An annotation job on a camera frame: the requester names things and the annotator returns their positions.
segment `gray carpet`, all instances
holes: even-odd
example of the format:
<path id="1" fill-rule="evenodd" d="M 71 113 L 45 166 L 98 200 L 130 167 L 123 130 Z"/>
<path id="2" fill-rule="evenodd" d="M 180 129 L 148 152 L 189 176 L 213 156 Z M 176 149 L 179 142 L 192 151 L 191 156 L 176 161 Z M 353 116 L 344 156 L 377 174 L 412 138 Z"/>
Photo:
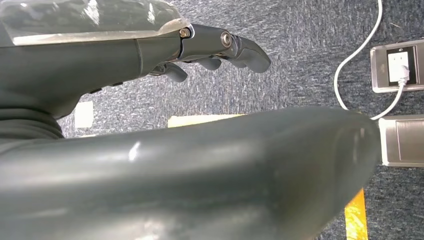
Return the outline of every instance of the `gray carpet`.
<path id="1" fill-rule="evenodd" d="M 92 128 L 75 129 L 72 115 L 60 121 L 68 137 L 164 128 L 174 115 L 339 107 L 334 72 L 362 43 L 377 18 L 376 0 L 178 0 L 173 4 L 192 23 L 227 28 L 256 41 L 270 54 L 269 71 L 254 74 L 228 63 L 217 71 L 182 65 L 189 73 L 183 83 L 145 77 L 105 88 L 81 99 L 94 102 Z M 346 105 L 369 115 L 383 111 L 394 98 L 372 91 L 370 48 L 424 37 L 424 0 L 385 0 L 383 5 L 383 21 L 371 44 L 340 77 Z M 423 94 L 405 92 L 390 114 L 423 114 Z M 377 167 L 365 188 L 369 239 L 424 239 L 423 193 L 424 169 Z M 343 214 L 317 239 L 346 239 Z"/>

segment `power socket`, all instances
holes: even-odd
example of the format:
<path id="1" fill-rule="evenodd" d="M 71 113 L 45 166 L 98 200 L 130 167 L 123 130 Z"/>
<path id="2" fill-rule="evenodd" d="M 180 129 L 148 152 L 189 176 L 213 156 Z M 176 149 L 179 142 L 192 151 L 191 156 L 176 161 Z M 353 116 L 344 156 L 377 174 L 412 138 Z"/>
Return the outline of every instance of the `power socket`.
<path id="1" fill-rule="evenodd" d="M 372 90 L 376 93 L 397 92 L 399 65 L 409 69 L 409 81 L 403 90 L 424 90 L 424 40 L 373 47 L 371 49 Z"/>

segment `gray plastic cover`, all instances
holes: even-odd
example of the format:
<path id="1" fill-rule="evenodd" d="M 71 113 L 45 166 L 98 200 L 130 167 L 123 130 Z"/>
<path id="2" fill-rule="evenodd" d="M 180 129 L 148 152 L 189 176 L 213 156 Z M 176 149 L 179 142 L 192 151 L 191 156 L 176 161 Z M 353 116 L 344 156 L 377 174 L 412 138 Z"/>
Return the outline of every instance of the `gray plastic cover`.
<path id="1" fill-rule="evenodd" d="M 2 0 L 0 23 L 15 46 L 140 39 L 190 25 L 163 0 Z"/>

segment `white cord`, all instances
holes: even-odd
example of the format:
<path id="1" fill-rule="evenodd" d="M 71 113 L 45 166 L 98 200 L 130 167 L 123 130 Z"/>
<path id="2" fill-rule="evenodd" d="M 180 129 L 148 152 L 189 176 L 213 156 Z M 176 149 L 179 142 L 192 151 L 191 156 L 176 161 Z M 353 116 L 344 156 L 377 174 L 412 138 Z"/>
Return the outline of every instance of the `white cord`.
<path id="1" fill-rule="evenodd" d="M 365 41 L 362 43 L 362 45 L 356 50 L 354 51 L 350 56 L 348 56 L 344 61 L 342 61 L 340 63 L 340 65 L 337 67 L 337 70 L 335 71 L 335 75 L 334 75 L 334 92 L 335 92 L 335 96 L 338 100 L 338 103 L 341 105 L 341 107 L 344 110 L 349 110 L 346 105 L 343 103 L 342 97 L 340 96 L 339 93 L 339 86 L 338 86 L 338 80 L 339 80 L 339 74 L 340 71 L 342 70 L 342 68 L 350 61 L 352 60 L 360 51 L 362 51 L 365 46 L 370 42 L 371 38 L 374 36 L 374 34 L 376 33 L 381 21 L 382 21 L 382 16 L 383 16 L 383 3 L 382 0 L 377 0 L 378 1 L 378 17 L 377 17 L 377 21 L 375 22 L 374 28 L 372 29 L 371 33 L 368 35 L 368 37 L 365 39 Z M 389 113 L 395 106 L 396 104 L 398 104 L 399 99 L 401 98 L 402 95 L 402 91 L 404 90 L 404 87 L 406 85 L 408 79 L 401 79 L 399 80 L 399 90 L 397 91 L 397 95 L 396 98 L 394 99 L 393 103 L 382 113 L 380 113 L 377 116 L 371 117 L 372 120 L 378 120 L 381 117 L 385 116 L 387 113 Z"/>

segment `white paper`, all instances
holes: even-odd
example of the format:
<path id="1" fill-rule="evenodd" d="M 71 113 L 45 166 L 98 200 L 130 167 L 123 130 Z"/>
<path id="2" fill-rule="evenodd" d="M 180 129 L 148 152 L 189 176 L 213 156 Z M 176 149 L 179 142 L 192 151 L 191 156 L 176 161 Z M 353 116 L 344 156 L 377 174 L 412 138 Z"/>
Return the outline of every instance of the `white paper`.
<path id="1" fill-rule="evenodd" d="M 75 107 L 75 128 L 91 128 L 94 121 L 92 101 L 79 102 Z"/>

